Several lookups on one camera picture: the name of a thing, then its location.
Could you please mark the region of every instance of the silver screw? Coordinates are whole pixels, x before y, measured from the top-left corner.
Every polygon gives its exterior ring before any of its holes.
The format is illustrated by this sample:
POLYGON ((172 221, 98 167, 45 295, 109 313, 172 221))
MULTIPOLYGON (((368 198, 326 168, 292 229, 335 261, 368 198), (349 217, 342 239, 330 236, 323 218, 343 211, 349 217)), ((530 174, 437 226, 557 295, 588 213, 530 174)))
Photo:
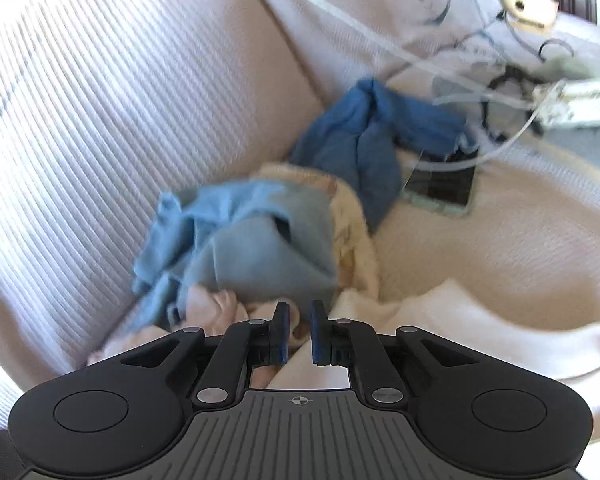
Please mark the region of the silver screw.
POLYGON ((383 404, 394 404, 404 397, 402 392, 395 388, 378 388, 371 396, 376 402, 382 402, 383 404))
POLYGON ((229 394, 222 388, 205 388, 198 392, 198 400, 207 404, 217 404, 225 400, 229 394))

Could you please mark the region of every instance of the triangular cutout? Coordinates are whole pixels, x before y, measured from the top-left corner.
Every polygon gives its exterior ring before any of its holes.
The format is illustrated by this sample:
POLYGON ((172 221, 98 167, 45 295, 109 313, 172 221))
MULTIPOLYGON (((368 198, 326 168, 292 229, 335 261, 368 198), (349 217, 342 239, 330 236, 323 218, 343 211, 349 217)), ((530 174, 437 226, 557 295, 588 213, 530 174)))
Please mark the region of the triangular cutout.
POLYGON ((443 346, 439 343, 434 343, 427 339, 422 340, 422 344, 429 351, 436 361, 445 367, 463 366, 463 365, 475 365, 478 361, 469 357, 468 355, 456 352, 451 348, 443 346))
POLYGON ((147 349, 140 347, 133 355, 120 362, 129 366, 156 368, 175 350, 179 343, 177 339, 155 342, 147 349))

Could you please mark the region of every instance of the gray ribbed plate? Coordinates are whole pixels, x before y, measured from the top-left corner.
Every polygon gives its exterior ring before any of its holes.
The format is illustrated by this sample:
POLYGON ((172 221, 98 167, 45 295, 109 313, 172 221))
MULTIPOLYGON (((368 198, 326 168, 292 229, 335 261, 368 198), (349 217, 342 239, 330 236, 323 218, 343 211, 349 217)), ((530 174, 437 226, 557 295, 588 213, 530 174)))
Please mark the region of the gray ribbed plate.
MULTIPOLYGON (((350 390, 251 390, 197 415, 152 464, 116 480, 473 480, 439 459, 399 413, 363 406, 350 390)), ((573 471, 549 478, 576 479, 573 471)), ((49 480, 30 472, 22 480, 49 480)))

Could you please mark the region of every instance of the dark blue cloth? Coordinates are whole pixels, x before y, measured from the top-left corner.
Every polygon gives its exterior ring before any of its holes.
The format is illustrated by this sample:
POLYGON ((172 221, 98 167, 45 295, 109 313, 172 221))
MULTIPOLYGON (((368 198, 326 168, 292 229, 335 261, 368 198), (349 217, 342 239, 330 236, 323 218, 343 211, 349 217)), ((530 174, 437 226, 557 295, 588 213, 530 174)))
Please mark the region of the dark blue cloth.
POLYGON ((443 156, 463 138, 464 118, 363 79, 309 127, 290 162, 347 182, 373 232, 402 189, 395 147, 443 156))

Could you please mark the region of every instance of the striped fabric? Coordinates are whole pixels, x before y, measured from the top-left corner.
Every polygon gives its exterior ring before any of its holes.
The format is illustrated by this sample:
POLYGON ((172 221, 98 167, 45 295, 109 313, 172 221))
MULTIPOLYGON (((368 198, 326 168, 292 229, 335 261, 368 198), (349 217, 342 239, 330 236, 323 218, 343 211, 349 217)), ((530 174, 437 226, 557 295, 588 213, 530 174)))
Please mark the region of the striped fabric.
POLYGON ((0 0, 13 337, 81 366, 132 304, 159 191, 277 160, 321 111, 259 0, 0 0))

